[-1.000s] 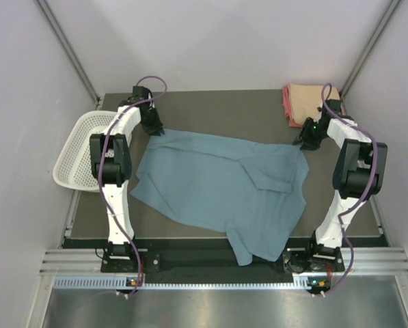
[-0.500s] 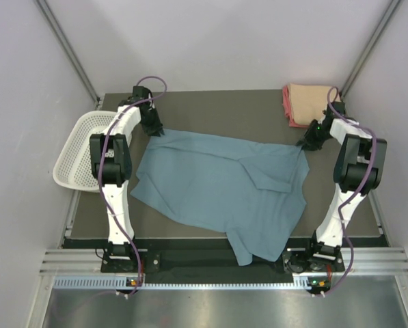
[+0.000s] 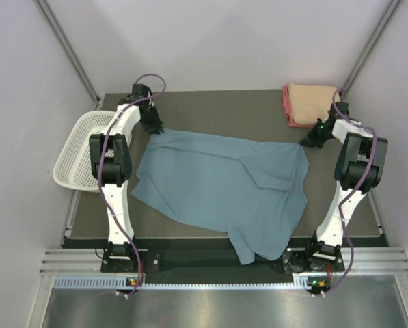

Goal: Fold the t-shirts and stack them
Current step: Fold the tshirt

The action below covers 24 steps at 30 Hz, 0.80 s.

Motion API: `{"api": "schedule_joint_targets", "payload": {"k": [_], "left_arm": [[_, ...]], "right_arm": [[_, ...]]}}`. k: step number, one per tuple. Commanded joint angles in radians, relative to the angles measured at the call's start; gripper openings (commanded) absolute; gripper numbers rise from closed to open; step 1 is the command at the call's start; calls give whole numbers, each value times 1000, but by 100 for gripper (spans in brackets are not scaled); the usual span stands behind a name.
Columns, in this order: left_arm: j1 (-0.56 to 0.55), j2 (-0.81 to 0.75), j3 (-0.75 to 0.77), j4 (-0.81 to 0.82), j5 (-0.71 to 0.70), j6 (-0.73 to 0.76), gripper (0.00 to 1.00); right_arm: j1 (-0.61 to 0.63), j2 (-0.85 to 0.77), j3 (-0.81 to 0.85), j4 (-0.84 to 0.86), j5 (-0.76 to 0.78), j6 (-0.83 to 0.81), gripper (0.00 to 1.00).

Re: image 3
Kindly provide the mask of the blue t shirt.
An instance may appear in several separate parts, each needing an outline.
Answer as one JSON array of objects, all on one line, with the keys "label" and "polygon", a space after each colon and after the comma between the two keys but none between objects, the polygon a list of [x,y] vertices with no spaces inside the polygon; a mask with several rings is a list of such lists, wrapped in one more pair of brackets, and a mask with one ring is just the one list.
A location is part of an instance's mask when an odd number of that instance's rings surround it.
[{"label": "blue t shirt", "polygon": [[224,232],[243,265],[284,252],[308,199],[295,143],[167,130],[150,138],[134,198],[185,225]]}]

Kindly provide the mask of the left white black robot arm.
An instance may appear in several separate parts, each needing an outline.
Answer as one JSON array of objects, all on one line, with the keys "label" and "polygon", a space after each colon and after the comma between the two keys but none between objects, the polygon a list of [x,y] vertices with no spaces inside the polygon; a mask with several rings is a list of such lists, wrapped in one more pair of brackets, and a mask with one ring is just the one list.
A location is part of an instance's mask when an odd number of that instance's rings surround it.
[{"label": "left white black robot arm", "polygon": [[131,93],[119,101],[107,127],[88,139],[92,175],[97,180],[109,222],[103,272],[142,273],[128,209],[128,183],[133,172],[129,146],[137,124],[149,135],[164,132],[153,98],[148,86],[133,84]]}]

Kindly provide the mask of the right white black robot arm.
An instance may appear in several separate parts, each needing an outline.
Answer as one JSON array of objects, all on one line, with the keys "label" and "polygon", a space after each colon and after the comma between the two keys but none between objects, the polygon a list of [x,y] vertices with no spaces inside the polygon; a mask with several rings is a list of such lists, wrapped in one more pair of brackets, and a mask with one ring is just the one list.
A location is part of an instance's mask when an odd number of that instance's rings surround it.
[{"label": "right white black robot arm", "polygon": [[284,269],[291,273],[320,271],[341,260],[346,227],[359,203],[378,186],[383,175],[388,140],[351,119],[345,102],[333,101],[328,116],[318,119],[299,144],[322,148],[330,139],[337,139],[342,145],[334,170],[334,198],[307,249],[286,252]]}]

